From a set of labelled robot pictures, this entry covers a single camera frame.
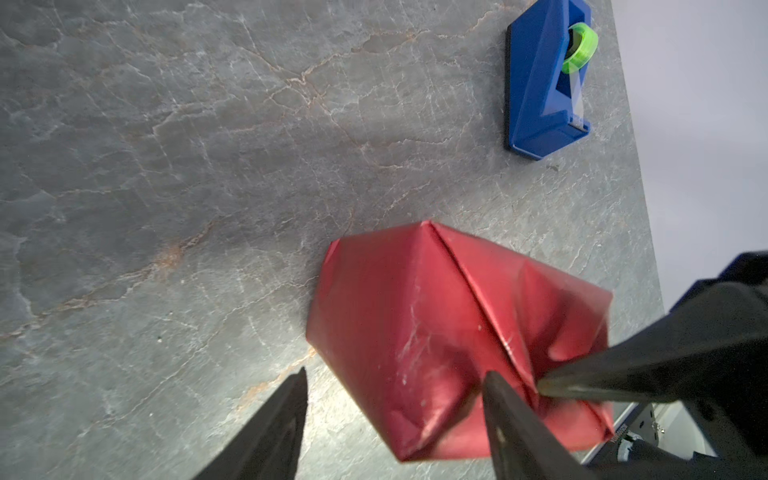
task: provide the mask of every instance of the tape roll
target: tape roll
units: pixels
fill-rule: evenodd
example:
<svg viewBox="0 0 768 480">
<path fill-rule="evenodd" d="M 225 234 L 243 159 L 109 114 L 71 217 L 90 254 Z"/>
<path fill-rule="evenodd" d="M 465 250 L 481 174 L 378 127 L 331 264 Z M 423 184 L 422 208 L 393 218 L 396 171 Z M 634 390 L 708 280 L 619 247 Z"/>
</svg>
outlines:
<svg viewBox="0 0 768 480">
<path fill-rule="evenodd" d="M 594 51 L 598 49 L 598 34 L 584 22 L 578 22 L 568 29 L 571 41 L 568 44 L 568 51 L 565 52 L 565 61 L 563 62 L 563 73 L 570 74 L 581 70 L 584 67 Z"/>
</svg>

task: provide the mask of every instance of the wrapping paper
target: wrapping paper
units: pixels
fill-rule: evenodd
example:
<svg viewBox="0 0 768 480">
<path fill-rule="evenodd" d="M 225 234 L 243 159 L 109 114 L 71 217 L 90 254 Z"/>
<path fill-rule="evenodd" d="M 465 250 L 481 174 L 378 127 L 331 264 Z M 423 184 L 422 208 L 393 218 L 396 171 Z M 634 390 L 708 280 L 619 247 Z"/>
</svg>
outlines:
<svg viewBox="0 0 768 480">
<path fill-rule="evenodd" d="M 481 384 L 496 370 L 563 446 L 613 435 L 609 405 L 536 379 L 607 348 L 612 295 L 439 223 L 331 243 L 306 338 L 400 461 L 489 456 Z"/>
</svg>

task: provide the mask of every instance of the marble countertop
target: marble countertop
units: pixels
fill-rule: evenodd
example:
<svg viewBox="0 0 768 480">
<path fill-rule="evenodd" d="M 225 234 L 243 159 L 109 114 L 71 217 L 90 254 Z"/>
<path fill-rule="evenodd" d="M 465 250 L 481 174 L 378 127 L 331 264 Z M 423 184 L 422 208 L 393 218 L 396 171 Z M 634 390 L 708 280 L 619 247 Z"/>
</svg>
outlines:
<svg viewBox="0 0 768 480">
<path fill-rule="evenodd" d="M 331 240 L 426 218 L 662 314 L 609 0 L 593 132 L 502 148 L 529 3 L 3 2 L 0 476 L 190 478 L 306 366 L 298 478 L 493 478 L 399 465 L 303 335 Z"/>
</svg>

